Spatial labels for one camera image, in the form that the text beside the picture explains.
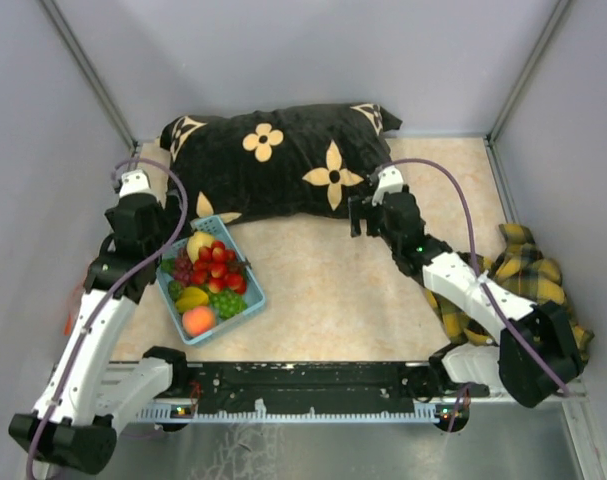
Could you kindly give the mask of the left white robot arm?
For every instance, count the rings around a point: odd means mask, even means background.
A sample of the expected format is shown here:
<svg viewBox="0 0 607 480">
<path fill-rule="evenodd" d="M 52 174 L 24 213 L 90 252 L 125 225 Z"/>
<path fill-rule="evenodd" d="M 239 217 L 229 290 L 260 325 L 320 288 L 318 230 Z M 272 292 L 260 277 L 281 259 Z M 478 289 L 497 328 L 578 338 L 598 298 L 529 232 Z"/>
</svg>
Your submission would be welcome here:
<svg viewBox="0 0 607 480">
<path fill-rule="evenodd" d="M 120 194 L 105 216 L 112 231 L 88 268 L 79 315 L 57 368 L 31 412 L 14 414 L 8 426 L 29 461 L 91 475 L 106 467 L 119 434 L 153 398 L 180 396 L 191 384 L 184 353 L 152 347 L 100 398 L 120 333 L 176 237 L 148 188 Z"/>
</svg>

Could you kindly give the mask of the black flower pattern pillow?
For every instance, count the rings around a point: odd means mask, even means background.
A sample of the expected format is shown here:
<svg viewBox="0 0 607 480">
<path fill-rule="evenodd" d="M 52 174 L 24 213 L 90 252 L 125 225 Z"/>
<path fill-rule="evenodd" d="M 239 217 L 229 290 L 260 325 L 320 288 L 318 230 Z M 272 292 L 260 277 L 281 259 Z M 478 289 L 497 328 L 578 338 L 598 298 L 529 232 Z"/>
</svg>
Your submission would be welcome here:
<svg viewBox="0 0 607 480">
<path fill-rule="evenodd" d="M 188 196 L 191 220 L 242 223 L 299 213 L 345 219 L 348 200 L 390 161 L 384 135 L 403 122 L 377 103 L 183 115 L 159 145 Z"/>
</svg>

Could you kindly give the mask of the orange peach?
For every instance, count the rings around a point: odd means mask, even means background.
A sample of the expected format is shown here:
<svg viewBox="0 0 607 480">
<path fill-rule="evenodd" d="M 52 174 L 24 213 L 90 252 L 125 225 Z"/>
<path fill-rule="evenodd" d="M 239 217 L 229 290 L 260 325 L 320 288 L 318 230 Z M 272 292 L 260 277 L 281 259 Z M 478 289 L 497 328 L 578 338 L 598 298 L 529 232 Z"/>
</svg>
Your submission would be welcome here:
<svg viewBox="0 0 607 480">
<path fill-rule="evenodd" d="M 208 306 L 199 306 L 182 315 L 182 325 L 190 337 L 198 337 L 216 326 L 216 314 Z"/>
</svg>

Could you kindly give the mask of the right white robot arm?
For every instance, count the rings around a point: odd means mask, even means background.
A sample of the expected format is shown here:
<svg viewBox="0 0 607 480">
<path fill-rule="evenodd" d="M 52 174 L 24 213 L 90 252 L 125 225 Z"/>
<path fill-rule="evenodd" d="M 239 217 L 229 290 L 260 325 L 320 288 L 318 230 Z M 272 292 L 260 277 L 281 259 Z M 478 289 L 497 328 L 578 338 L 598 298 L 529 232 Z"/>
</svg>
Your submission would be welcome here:
<svg viewBox="0 0 607 480">
<path fill-rule="evenodd" d="M 453 303 L 479 324 L 490 344 L 465 343 L 438 357 L 431 387 L 453 395 L 464 383 L 507 391 L 533 408 L 578 378 L 585 364 L 566 308 L 537 304 L 511 293 L 446 242 L 426 233 L 415 197 L 407 187 L 348 201 L 351 234 L 381 238 L 398 269 L 428 291 Z"/>
</svg>

